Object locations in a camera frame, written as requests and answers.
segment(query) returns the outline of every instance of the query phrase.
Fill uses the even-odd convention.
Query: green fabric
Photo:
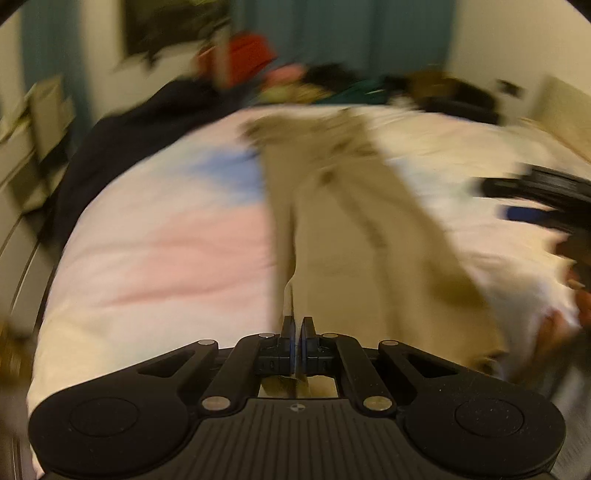
[[[331,97],[315,102],[318,105],[384,105],[388,92],[375,80],[362,80]]]

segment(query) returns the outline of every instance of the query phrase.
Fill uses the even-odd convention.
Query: blue object
[[[526,207],[507,207],[505,218],[514,222],[525,222],[540,225],[548,217],[546,210]]]
[[[266,36],[283,63],[342,63],[366,76],[444,65],[455,0],[232,0],[237,31]]]

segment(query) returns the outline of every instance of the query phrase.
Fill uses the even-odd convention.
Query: red fabric
[[[277,58],[267,45],[265,37],[253,33],[239,34],[230,40],[229,87],[253,78]],[[197,56],[199,72],[213,76],[213,48]]]

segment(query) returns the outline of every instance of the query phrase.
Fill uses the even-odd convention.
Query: pink cloth
[[[306,67],[299,63],[292,63],[291,65],[279,67],[265,75],[265,87],[299,82],[306,72]]]

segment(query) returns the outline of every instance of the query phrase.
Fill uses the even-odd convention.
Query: brown object
[[[408,75],[410,96],[417,103],[430,97],[451,97],[457,91],[457,80],[441,70],[422,70]]]
[[[382,162],[360,117],[269,116],[248,136],[275,217],[278,318],[285,303],[319,332],[373,348],[400,340],[477,369],[504,350],[444,232]]]
[[[14,339],[7,322],[0,322],[0,385],[31,380],[31,358]]]

